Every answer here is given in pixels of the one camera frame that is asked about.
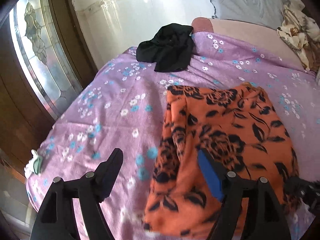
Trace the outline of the white green small cloth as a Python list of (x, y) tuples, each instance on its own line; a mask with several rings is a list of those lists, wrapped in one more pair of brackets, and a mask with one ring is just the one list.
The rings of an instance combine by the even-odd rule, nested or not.
[(31, 150), (32, 158), (24, 167), (24, 176), (28, 179), (32, 174), (39, 175), (41, 173), (41, 166), (43, 157), (34, 149)]

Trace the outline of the pink mattress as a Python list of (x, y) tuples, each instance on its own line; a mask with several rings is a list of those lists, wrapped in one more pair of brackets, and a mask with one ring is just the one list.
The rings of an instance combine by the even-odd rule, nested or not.
[(204, 17), (195, 18), (191, 26), (196, 33), (206, 31), (248, 42), (291, 62), (297, 66), (297, 69), (304, 69), (298, 56), (279, 38), (275, 30), (268, 27), (240, 21), (214, 20)]

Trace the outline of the grey pillow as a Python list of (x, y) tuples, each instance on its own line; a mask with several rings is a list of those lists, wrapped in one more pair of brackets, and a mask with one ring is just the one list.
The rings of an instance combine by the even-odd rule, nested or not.
[(213, 19), (262, 25), (276, 30), (284, 21), (284, 7), (290, 0), (210, 0)]

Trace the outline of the dark wooden glass door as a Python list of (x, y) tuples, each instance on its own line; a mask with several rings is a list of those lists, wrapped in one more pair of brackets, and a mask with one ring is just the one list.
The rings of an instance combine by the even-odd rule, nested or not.
[(1, 157), (22, 168), (96, 73), (72, 0), (1, 5)]

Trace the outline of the black crumpled garment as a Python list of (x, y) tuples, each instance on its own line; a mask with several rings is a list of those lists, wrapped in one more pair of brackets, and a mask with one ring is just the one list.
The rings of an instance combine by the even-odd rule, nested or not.
[(141, 42), (136, 50), (136, 60), (155, 63), (155, 72), (181, 72), (187, 69), (195, 46), (193, 27), (172, 23), (162, 26), (156, 35)]

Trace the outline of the orange black floral garment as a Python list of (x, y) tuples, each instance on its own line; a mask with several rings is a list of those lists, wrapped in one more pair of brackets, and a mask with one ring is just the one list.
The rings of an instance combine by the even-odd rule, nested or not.
[(290, 136), (262, 88), (250, 83), (218, 90), (170, 86), (144, 229), (204, 239), (221, 210), (197, 163), (199, 150), (241, 178), (266, 177), (285, 214), (300, 206), (284, 191), (299, 174)]

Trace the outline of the cream brown floral cloth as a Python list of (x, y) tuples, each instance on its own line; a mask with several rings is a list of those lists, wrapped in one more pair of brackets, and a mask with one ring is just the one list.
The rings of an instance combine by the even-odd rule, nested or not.
[(319, 26), (302, 11), (284, 5), (283, 22), (277, 34), (299, 57), (307, 71), (319, 70)]

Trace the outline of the purple floral bedsheet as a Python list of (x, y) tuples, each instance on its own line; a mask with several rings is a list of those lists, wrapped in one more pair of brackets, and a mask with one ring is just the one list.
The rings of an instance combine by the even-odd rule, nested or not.
[[(135, 47), (100, 70), (38, 150), (43, 157), (41, 173), (32, 174), (26, 184), (35, 209), (55, 177), (79, 179), (119, 148), (123, 164), (109, 197), (100, 203), (112, 235), (115, 239), (177, 237), (145, 230), (143, 225), (170, 86), (226, 90), (247, 82), (262, 88), (292, 141), (297, 176), (319, 180), (319, 86), (314, 76), (266, 49), (228, 36), (200, 32), (193, 41), (190, 63), (178, 73), (155, 72), (154, 64), (136, 60)], [(299, 238), (313, 216), (301, 202), (288, 215), (294, 228), (291, 235)]]

